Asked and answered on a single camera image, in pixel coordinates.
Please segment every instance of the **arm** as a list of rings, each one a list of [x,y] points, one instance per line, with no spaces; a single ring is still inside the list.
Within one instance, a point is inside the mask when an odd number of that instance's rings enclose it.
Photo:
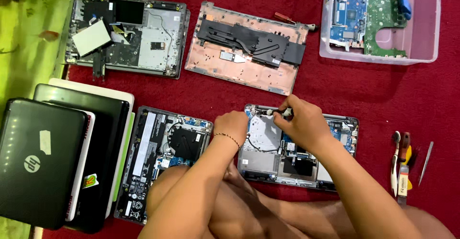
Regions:
[[[362,238],[421,238],[396,201],[331,135],[319,107],[295,95],[290,95],[280,110],[287,107],[294,111],[292,121],[275,113],[275,124],[326,168],[354,229]]]
[[[233,111],[216,119],[214,133],[228,134],[242,145],[246,129],[246,114]],[[211,218],[219,184],[237,151],[231,138],[215,136],[200,159],[166,194],[139,238],[201,238]]]

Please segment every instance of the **colorful sticker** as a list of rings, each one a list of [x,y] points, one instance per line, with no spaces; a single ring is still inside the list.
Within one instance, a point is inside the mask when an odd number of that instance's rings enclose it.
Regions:
[[[96,186],[97,184],[99,184],[97,174],[88,175],[83,179],[83,189]]]

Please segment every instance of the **black laptop lid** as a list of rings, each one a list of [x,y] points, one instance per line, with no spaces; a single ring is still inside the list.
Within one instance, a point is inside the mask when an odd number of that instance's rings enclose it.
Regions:
[[[105,220],[129,103],[47,84],[37,85],[34,99],[90,111],[96,116],[83,176],[96,174],[98,184],[80,191],[75,218],[65,224],[95,233]]]
[[[64,224],[87,118],[28,99],[8,101],[0,137],[0,216],[49,229]]]

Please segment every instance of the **bracelet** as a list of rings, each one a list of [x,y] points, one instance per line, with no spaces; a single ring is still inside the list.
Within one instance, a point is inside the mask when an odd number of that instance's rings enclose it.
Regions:
[[[224,136],[227,136],[227,137],[231,138],[236,143],[236,145],[238,146],[238,149],[240,148],[240,144],[233,137],[229,136],[228,134],[225,134],[225,133],[214,134],[214,136],[217,136],[217,135],[224,135]]]

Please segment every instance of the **leg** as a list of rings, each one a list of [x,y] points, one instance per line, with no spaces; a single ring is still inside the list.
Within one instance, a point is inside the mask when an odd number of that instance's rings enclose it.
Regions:
[[[147,215],[155,211],[172,186],[188,170],[168,168],[150,188]],[[263,206],[258,199],[234,185],[222,182],[204,238],[307,238],[299,230],[285,224]]]
[[[257,196],[270,211],[287,224],[314,238],[358,238],[341,201],[287,202],[269,198],[256,191],[239,175],[233,164],[229,165],[226,181]],[[454,238],[452,233],[435,217],[414,207],[404,208],[409,219],[424,238]]]

